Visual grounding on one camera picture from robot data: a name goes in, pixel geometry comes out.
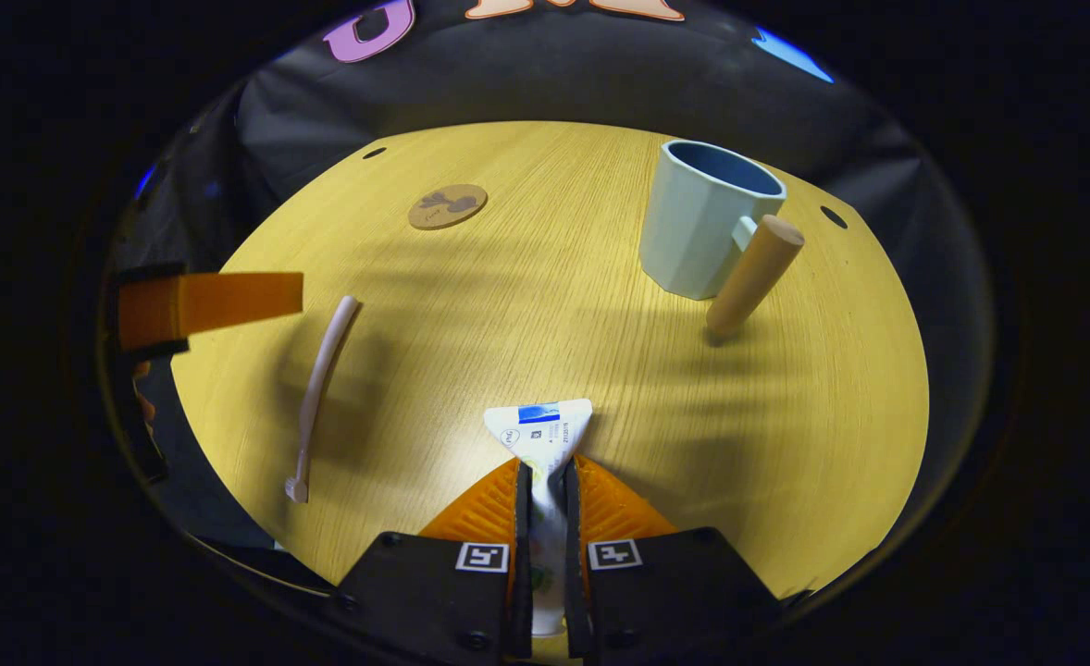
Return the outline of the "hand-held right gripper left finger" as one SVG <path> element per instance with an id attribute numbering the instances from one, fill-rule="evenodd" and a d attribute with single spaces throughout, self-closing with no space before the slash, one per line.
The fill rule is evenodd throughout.
<path id="1" fill-rule="evenodd" d="M 531 654 L 526 465 L 511 459 L 417 534 L 386 531 L 341 579 L 334 623 L 403 665 L 502 665 Z"/>

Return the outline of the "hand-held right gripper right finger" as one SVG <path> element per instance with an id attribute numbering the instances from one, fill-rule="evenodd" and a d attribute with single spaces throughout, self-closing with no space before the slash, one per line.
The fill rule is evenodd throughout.
<path id="1" fill-rule="evenodd" d="M 569 653 L 586 665 L 724 665 L 782 602 L 718 528 L 680 530 L 588 456 L 564 471 Z"/>

